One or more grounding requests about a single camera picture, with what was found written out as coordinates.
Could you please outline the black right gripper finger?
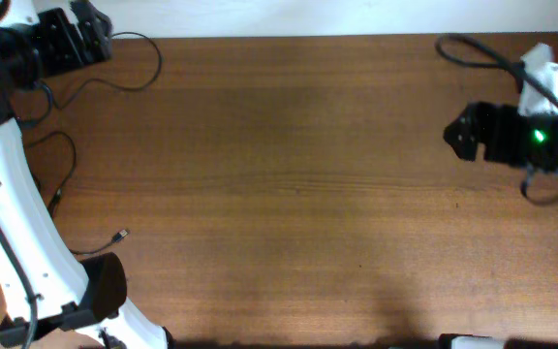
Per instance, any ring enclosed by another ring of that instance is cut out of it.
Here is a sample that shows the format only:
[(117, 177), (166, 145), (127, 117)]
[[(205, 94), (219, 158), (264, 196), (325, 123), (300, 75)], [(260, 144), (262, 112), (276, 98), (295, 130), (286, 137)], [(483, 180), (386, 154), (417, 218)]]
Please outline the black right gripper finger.
[(475, 162), (477, 160), (480, 142), (476, 137), (463, 136), (461, 134), (444, 134), (444, 140), (458, 159), (468, 162)]
[(470, 103), (460, 115), (444, 129), (444, 137), (480, 137), (481, 117), (486, 109), (485, 102)]

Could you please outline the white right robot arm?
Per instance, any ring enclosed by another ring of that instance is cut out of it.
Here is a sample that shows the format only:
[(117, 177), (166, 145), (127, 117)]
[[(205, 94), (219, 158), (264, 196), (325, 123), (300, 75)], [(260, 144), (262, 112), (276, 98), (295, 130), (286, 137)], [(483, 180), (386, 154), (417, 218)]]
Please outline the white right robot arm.
[(484, 146), (486, 162), (525, 171), (521, 196), (533, 206), (558, 205), (558, 194), (529, 194), (537, 174), (558, 174), (558, 63), (551, 46), (539, 43), (517, 61), (460, 33), (440, 35), (434, 47), (450, 63), (470, 69), (502, 70), (514, 79), (516, 106), (470, 103), (443, 132), (444, 141), (464, 161), (477, 158)]

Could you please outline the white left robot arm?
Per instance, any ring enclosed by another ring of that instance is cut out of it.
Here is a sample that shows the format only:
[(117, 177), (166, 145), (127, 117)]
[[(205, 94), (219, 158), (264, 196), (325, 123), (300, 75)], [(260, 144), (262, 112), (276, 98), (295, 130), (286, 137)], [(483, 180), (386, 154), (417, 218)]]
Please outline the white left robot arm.
[(92, 3), (74, 1), (75, 22), (55, 8), (7, 26), (10, 7), (0, 2), (0, 287), (6, 303), (0, 344), (27, 348), (60, 330), (107, 348), (172, 348), (170, 332), (129, 299), (114, 253), (78, 260), (63, 242), (29, 170), (22, 142), (29, 122), (11, 103), (16, 91), (38, 89), (44, 78), (109, 60), (110, 19)]

